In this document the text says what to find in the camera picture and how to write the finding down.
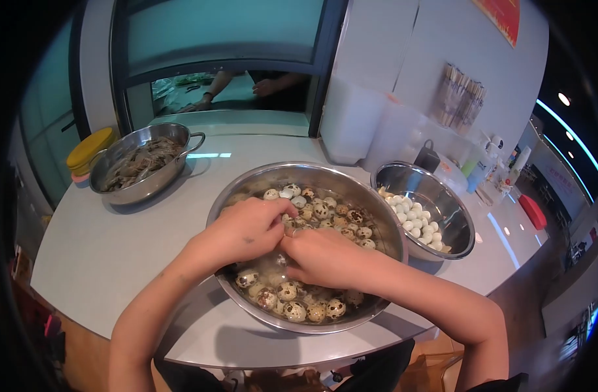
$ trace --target stainless steel pot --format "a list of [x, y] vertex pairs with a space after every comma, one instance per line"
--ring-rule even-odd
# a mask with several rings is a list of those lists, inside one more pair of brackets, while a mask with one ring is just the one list
[[406, 162], [392, 162], [372, 173], [371, 185], [420, 203], [438, 223], [445, 245], [452, 247], [451, 253], [438, 252], [404, 230], [412, 257], [431, 262], [459, 260], [473, 250], [475, 228], [469, 212], [456, 193], [432, 173]]
[[[167, 137], [184, 148], [188, 145], [191, 136], [200, 136], [201, 140], [194, 147], [183, 150], [166, 166], [144, 180], [117, 191], [101, 191], [107, 171], [119, 159], [160, 136]], [[111, 204], [131, 204], [148, 199], [161, 192], [162, 189], [167, 187], [181, 173], [184, 169], [185, 157], [201, 147], [203, 141], [205, 141], [204, 133], [196, 132], [190, 134], [188, 128], [178, 123], [164, 122], [138, 129], [112, 144], [108, 149], [101, 150], [96, 154], [90, 164], [90, 188], [102, 195], [103, 199]]]
[[[273, 163], [244, 173], [233, 180], [219, 194], [207, 217], [207, 225], [212, 224], [220, 215], [220, 210], [238, 200], [249, 196], [261, 196], [269, 188], [281, 189], [287, 184], [307, 184], [314, 188], [326, 189], [337, 193], [346, 203], [363, 208], [367, 216], [375, 223], [384, 252], [392, 258], [407, 263], [407, 245], [401, 225], [397, 225], [388, 203], [381, 196], [353, 177], [334, 168], [310, 162]], [[217, 271], [216, 278], [226, 293], [244, 310], [255, 318], [275, 327], [305, 334], [328, 334], [344, 331], [369, 321], [384, 310], [389, 302], [372, 297], [367, 299], [353, 317], [331, 324], [298, 324], [289, 322], [267, 313], [243, 298], [235, 285], [235, 266], [228, 266]]]

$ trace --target white countertop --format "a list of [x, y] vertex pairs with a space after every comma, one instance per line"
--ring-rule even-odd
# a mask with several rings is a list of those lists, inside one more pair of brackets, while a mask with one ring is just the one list
[[[256, 133], [257, 124], [241, 127]], [[319, 141], [306, 137], [210, 136], [197, 153], [231, 156], [189, 159], [192, 172], [186, 167], [168, 190], [140, 206], [115, 209], [89, 188], [72, 185], [44, 235], [31, 286], [68, 318], [110, 338], [133, 297], [205, 228], [212, 203], [233, 179], [272, 162], [327, 163]], [[361, 168], [337, 168], [369, 181], [369, 173]], [[466, 258], [443, 263], [436, 275], [487, 295], [547, 236], [536, 231], [521, 206], [509, 198], [492, 209], [476, 195], [466, 195], [463, 201], [483, 242]], [[510, 235], [503, 233], [504, 227]], [[179, 306], [160, 352], [173, 361], [207, 367], [297, 366], [358, 356], [429, 327], [426, 319], [391, 304], [371, 322], [342, 333], [280, 331], [249, 316], [215, 278], [209, 278]]]

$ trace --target pot handle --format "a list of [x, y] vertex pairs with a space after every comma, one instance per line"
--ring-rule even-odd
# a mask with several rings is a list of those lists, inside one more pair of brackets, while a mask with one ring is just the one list
[[205, 141], [205, 134], [203, 132], [195, 132], [193, 134], [190, 134], [190, 137], [195, 137], [195, 136], [200, 136], [201, 140], [197, 143], [197, 145], [195, 145], [192, 148], [187, 149], [186, 151], [180, 153], [175, 160], [179, 160], [181, 158], [185, 158], [186, 156], [188, 156], [189, 153], [191, 153], [194, 150], [197, 150], [199, 147], [201, 147], [201, 145], [203, 144], [203, 142]]

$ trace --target yellow lid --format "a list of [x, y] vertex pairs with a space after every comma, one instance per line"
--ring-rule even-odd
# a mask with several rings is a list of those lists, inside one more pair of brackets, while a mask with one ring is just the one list
[[106, 149], [116, 141], [114, 130], [110, 127], [97, 130], [86, 137], [68, 155], [66, 165], [71, 171], [88, 164], [102, 149]]

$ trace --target yellow container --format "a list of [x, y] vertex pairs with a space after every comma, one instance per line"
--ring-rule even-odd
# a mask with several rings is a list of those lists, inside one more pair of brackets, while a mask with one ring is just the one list
[[90, 161], [100, 150], [116, 141], [116, 133], [110, 127], [100, 129], [86, 137], [70, 152], [66, 160], [68, 169], [77, 177], [90, 172]]

